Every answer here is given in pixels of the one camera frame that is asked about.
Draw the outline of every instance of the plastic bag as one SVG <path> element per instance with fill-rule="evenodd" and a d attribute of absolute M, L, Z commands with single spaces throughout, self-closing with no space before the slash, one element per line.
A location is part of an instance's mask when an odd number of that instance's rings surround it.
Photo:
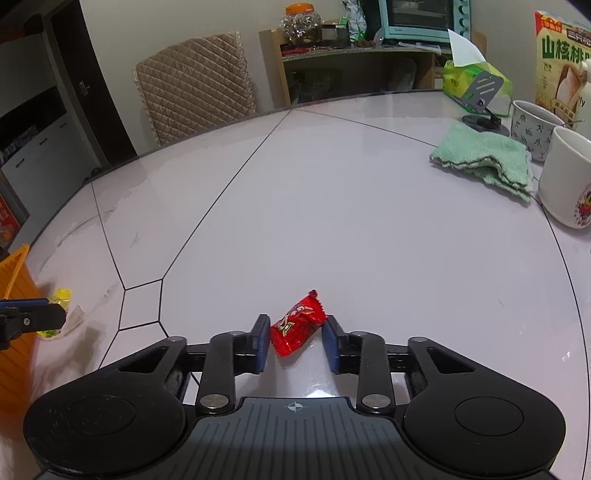
<path fill-rule="evenodd" d="M 374 42 L 376 45 L 381 45 L 384 42 L 384 28 L 380 29 L 374 35 Z"/>
<path fill-rule="evenodd" d="M 347 0 L 343 5 L 349 13 L 349 36 L 351 43 L 365 40 L 368 24 L 357 0 Z"/>

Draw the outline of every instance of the chair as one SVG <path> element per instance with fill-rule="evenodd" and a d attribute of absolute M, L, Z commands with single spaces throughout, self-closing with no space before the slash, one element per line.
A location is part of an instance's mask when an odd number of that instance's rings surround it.
<path fill-rule="evenodd" d="M 256 113 L 238 32 L 191 38 L 134 67 L 159 145 Z"/>

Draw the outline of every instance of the candy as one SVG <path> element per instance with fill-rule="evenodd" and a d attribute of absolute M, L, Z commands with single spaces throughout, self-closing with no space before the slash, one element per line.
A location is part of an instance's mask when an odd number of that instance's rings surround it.
<path fill-rule="evenodd" d="M 296 351 L 326 320 L 317 296 L 316 290 L 312 290 L 271 326 L 271 342 L 278 356 Z"/>

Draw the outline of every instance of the red poster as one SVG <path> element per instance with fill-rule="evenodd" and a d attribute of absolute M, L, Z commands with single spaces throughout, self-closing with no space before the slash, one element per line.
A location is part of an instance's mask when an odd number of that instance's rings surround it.
<path fill-rule="evenodd" d="M 0 197 L 0 246 L 5 248 L 10 245 L 20 229 L 17 219 L 14 218 L 4 199 Z"/>

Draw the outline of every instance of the white mug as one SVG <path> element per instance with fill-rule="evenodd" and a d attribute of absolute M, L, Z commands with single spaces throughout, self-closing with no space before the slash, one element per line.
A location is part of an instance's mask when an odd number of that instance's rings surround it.
<path fill-rule="evenodd" d="M 563 126 L 564 122 L 545 108 L 524 100 L 513 102 L 511 137 L 527 147 L 534 161 L 546 160 L 552 131 Z"/>
<path fill-rule="evenodd" d="M 556 127 L 538 185 L 546 210 L 560 223 L 585 228 L 591 223 L 591 141 Z"/>

